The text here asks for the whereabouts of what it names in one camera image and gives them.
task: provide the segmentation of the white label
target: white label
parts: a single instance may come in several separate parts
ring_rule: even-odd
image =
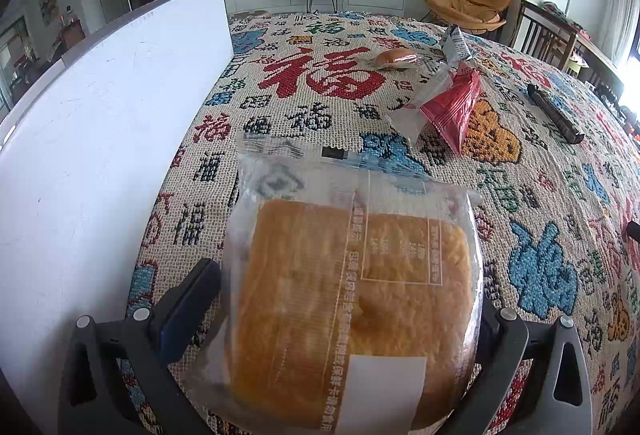
[[[426,357],[349,358],[335,435],[399,435],[411,429]]]

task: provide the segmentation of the curtain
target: curtain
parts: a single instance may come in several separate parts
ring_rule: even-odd
[[[607,0],[598,47],[616,67],[622,67],[636,33],[640,0]]]

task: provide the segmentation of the orange chair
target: orange chair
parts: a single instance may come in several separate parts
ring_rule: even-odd
[[[456,24],[471,34],[482,34],[506,24],[500,12],[511,0],[425,0],[432,12],[448,24]]]

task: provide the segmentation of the red snack bag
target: red snack bag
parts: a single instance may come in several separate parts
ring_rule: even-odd
[[[460,154],[465,141],[471,111],[480,95],[478,73],[460,63],[460,69],[453,78],[453,86],[427,101],[420,111],[433,123],[438,133],[451,149]]]

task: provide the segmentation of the woven fabric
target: woven fabric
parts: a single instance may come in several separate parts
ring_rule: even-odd
[[[370,72],[362,60],[400,46],[441,59],[441,27],[353,13],[284,14],[231,24],[235,56],[207,96],[171,164],[140,248],[128,314],[157,303],[202,257],[222,261],[238,193],[235,132],[302,138],[392,158],[438,180],[478,189],[475,209],[484,290],[527,320],[574,318],[591,382],[594,432],[610,428],[638,389],[640,249],[623,235],[640,218],[640,160],[605,107],[579,81],[508,47],[467,36],[482,91],[462,156],[433,126],[415,145],[382,117],[431,76]],[[532,82],[585,129],[568,144],[527,96]],[[214,307],[183,359],[178,383],[203,342]],[[492,431],[509,418],[526,381],[514,380]],[[124,379],[145,425],[155,419],[127,362]],[[219,434],[238,431],[194,405]]]

